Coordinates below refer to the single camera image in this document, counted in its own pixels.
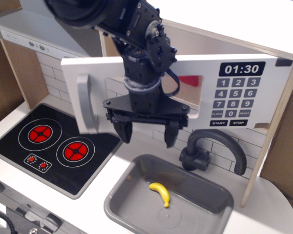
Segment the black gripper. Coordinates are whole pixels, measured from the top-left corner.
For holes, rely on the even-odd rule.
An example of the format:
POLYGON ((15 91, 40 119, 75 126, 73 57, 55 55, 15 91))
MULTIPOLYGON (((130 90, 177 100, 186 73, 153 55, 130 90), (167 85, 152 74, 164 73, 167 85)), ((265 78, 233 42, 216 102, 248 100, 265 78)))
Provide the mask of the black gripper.
POLYGON ((142 85, 124 82, 128 95, 103 101, 106 118, 124 143, 130 143, 133 123, 165 125, 167 148, 174 146, 179 128, 188 126, 189 106, 172 100, 159 83, 142 85))

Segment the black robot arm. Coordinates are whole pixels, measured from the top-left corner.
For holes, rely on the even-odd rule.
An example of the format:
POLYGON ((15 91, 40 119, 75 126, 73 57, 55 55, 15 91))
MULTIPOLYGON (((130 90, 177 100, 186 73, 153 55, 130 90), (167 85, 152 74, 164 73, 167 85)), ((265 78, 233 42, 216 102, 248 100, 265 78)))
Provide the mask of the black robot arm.
POLYGON ((120 139, 129 143, 132 124, 165 126, 165 143, 172 147, 179 130, 188 124, 189 107, 165 93, 162 77, 176 62, 176 49, 164 32, 159 10, 145 0, 47 0, 54 17, 75 28, 96 28, 110 36, 123 59, 126 96, 106 99, 106 118, 120 139))

